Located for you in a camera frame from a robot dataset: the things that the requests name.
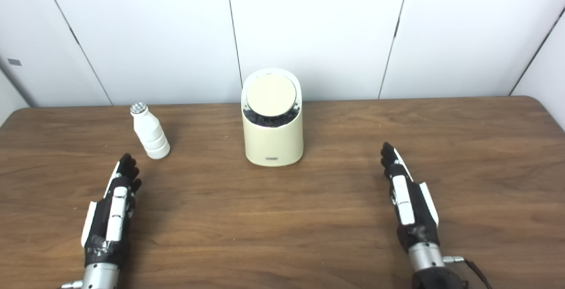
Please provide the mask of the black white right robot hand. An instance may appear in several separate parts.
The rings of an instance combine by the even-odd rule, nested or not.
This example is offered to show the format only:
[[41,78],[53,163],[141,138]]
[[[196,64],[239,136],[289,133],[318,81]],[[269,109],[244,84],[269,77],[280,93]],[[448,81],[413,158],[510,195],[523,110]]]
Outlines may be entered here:
[[439,245],[439,216],[427,184],[415,182],[401,154],[390,143],[383,143],[380,154],[403,250],[408,251],[419,243]]

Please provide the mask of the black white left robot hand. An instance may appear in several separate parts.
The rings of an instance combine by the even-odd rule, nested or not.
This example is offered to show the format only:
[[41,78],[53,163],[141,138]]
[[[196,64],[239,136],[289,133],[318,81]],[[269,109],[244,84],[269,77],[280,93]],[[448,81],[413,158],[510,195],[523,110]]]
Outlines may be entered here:
[[[110,177],[104,197],[89,205],[81,237],[85,255],[84,266],[97,263],[110,263],[123,268],[131,252],[129,236],[132,217],[136,209],[136,193],[143,184],[137,161],[130,154],[124,154],[117,162]],[[116,188],[125,188],[124,215],[119,240],[109,240],[107,231],[111,219],[111,205]]]

